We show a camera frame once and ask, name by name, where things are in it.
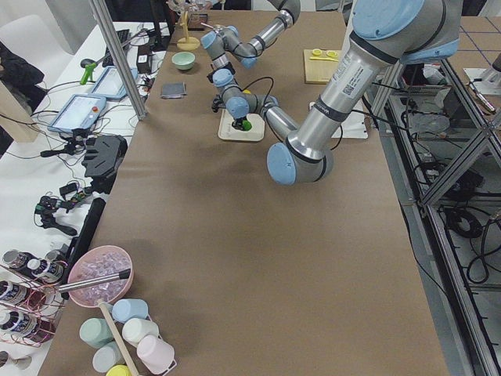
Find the green lime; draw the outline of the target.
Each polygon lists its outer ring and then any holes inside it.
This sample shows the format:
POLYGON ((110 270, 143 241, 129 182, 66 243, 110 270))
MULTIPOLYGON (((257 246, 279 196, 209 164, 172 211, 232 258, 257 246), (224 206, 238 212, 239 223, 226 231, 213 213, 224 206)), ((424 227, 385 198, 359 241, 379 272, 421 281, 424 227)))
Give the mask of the green lime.
POLYGON ((252 125, 249 121, 244 120, 242 121, 241 128, 243 131, 248 132, 252 129, 252 125))

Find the mint green bowl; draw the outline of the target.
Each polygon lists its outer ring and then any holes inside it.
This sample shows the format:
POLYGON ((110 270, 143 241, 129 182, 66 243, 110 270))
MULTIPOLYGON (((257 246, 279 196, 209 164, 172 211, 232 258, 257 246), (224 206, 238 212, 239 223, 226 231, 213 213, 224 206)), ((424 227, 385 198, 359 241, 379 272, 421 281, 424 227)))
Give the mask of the mint green bowl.
POLYGON ((192 52, 177 52, 171 57, 174 67, 180 71, 189 71, 194 67, 196 57, 192 52))

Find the wooden cutting board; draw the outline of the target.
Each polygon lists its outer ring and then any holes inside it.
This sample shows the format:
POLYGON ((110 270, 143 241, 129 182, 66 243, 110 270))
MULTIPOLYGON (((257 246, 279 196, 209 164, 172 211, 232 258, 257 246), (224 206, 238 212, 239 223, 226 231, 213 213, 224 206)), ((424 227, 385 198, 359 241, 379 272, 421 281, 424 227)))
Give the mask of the wooden cutting board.
MULTIPOLYGON (((332 49, 321 49, 322 55, 321 57, 328 57, 326 54, 327 51, 332 49)), ((337 52, 338 57, 334 59, 341 60, 341 51, 334 50, 337 52)), ((329 62, 329 61, 313 61, 308 58, 312 55, 312 49, 304 49, 303 50, 303 59, 304 59, 304 71, 305 71, 305 82, 307 84, 325 84, 327 83, 334 71, 337 69, 338 63, 329 62)))

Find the yellow plastic knife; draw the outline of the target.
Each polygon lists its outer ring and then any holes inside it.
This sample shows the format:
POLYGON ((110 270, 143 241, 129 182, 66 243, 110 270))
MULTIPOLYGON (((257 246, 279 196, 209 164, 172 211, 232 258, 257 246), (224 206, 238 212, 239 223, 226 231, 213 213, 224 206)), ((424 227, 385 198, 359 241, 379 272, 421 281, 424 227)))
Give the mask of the yellow plastic knife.
POLYGON ((329 62, 336 62, 336 63, 339 62, 339 59, 334 59, 331 57, 321 57, 321 56, 310 56, 308 59, 313 60, 313 61, 329 61, 329 62))

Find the far blue teach pendant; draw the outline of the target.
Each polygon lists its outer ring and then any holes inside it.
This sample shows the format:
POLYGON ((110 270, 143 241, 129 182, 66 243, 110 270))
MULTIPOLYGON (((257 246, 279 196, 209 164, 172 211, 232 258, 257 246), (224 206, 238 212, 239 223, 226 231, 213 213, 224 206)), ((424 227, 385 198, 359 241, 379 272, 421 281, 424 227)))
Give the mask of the far blue teach pendant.
POLYGON ((108 66, 104 68, 92 86, 91 91, 87 94, 87 97, 99 97, 110 101, 119 101, 127 95, 126 88, 117 68, 108 66))

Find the blue teach pendant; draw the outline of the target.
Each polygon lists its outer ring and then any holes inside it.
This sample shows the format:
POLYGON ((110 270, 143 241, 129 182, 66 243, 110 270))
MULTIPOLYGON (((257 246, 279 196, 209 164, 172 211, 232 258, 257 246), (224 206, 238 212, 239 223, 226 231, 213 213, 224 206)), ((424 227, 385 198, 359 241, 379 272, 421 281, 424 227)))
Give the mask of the blue teach pendant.
POLYGON ((51 121, 48 130, 71 134, 77 129, 90 129, 106 106, 105 96, 74 94, 51 121))
POLYGON ((117 68, 108 66, 104 68, 92 86, 91 91, 87 94, 87 97, 99 97, 110 101, 119 101, 127 95, 126 88, 117 68))

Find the green barcode scanner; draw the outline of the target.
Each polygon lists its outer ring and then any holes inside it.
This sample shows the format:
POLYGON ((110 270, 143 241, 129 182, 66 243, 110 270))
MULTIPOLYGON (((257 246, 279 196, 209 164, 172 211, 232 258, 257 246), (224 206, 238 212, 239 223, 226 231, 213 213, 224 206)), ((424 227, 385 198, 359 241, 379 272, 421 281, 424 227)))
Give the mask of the green barcode scanner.
POLYGON ((81 85, 85 85, 87 84, 89 81, 92 81, 93 80, 93 72, 95 70, 95 68, 104 60, 104 58, 101 58, 99 60, 92 60, 92 59, 83 59, 81 62, 80 62, 80 65, 81 67, 85 70, 85 72, 83 73, 82 77, 81 77, 81 80, 80 80, 80 84, 81 85))

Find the metal scoop in bowl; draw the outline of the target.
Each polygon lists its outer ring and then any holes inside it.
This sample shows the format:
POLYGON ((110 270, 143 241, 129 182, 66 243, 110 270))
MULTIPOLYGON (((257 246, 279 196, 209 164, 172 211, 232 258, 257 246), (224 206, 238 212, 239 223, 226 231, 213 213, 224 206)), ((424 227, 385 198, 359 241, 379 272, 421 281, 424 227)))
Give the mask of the metal scoop in bowl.
POLYGON ((100 284, 105 284, 109 282, 114 282, 116 280, 127 280, 132 274, 131 269, 124 269, 117 273, 112 273, 109 275, 91 278, 88 280, 80 280, 69 284, 60 285, 57 289, 59 293, 67 293, 69 291, 75 291, 87 287, 93 287, 100 284))

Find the pink bowl with ice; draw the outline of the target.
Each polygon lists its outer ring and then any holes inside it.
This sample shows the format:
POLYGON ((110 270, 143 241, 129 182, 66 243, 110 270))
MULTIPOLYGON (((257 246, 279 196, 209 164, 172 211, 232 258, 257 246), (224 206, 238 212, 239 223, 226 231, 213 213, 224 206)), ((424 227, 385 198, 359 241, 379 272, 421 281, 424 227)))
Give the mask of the pink bowl with ice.
POLYGON ((104 245, 87 251, 72 267, 67 279, 68 283, 104 277, 126 269, 130 270, 128 278, 70 291, 71 300, 85 308, 95 308, 99 300, 114 304, 125 296, 134 279, 132 259, 123 248, 104 245))

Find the person in black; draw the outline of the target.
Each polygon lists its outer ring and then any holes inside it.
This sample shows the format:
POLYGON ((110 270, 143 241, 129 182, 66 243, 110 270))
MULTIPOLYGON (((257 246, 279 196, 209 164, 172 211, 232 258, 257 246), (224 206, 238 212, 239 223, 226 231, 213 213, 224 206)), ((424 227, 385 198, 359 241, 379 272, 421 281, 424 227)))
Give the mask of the person in black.
POLYGON ((33 113, 46 95, 46 91, 38 86, 44 78, 41 70, 1 43, 1 81, 29 114, 33 113))

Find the cream white cup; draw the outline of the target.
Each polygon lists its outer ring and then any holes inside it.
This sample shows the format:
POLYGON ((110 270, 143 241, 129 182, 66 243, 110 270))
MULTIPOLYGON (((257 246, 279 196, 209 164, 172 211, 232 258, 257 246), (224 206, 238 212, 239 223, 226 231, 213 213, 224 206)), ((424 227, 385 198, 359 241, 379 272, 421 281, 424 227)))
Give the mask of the cream white cup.
POLYGON ((137 347, 148 335, 157 338, 160 334, 159 327, 151 320, 131 318, 122 328, 122 338, 130 345, 137 347))

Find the mint green cup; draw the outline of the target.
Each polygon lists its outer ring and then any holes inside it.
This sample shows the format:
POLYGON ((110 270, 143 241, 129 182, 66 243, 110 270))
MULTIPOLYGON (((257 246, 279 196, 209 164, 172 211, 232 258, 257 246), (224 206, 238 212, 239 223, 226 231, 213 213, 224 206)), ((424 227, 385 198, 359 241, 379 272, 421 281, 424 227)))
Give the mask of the mint green cup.
POLYGON ((114 337, 106 322, 102 318, 89 318, 80 327, 80 339, 94 349, 100 349, 112 342, 114 337))

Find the grey blue cup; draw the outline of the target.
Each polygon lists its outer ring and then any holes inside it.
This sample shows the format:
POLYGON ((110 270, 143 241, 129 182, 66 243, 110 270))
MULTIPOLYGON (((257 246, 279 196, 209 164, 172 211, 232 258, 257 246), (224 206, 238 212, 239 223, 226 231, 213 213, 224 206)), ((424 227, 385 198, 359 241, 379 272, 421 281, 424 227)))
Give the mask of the grey blue cup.
POLYGON ((98 349, 92 358, 92 366, 99 373, 106 373, 115 365, 125 364, 116 342, 110 342, 98 349))

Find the yellow cup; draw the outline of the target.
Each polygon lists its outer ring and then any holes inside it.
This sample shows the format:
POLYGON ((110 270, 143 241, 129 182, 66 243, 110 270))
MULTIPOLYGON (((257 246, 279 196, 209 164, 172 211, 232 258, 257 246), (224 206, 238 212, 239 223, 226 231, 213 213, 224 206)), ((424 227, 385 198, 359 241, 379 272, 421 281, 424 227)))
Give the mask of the yellow cup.
POLYGON ((111 367, 107 371, 106 376, 132 376, 132 373, 126 365, 118 364, 111 367))

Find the aluminium frame post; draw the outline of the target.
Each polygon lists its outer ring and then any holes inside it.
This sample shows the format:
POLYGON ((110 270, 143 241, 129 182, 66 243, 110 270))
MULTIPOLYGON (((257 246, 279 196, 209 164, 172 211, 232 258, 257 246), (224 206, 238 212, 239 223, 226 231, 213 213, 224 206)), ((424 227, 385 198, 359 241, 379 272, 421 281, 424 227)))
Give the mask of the aluminium frame post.
POLYGON ((106 47, 109 49, 111 56, 114 59, 118 74, 124 84, 128 98, 139 121, 146 117, 146 108, 142 101, 142 97, 136 87, 135 79, 132 76, 131 69, 128 65, 127 58, 119 42, 117 33, 114 28, 114 23, 111 15, 103 0, 89 0, 89 5, 94 19, 96 20, 101 34, 103 36, 106 47))

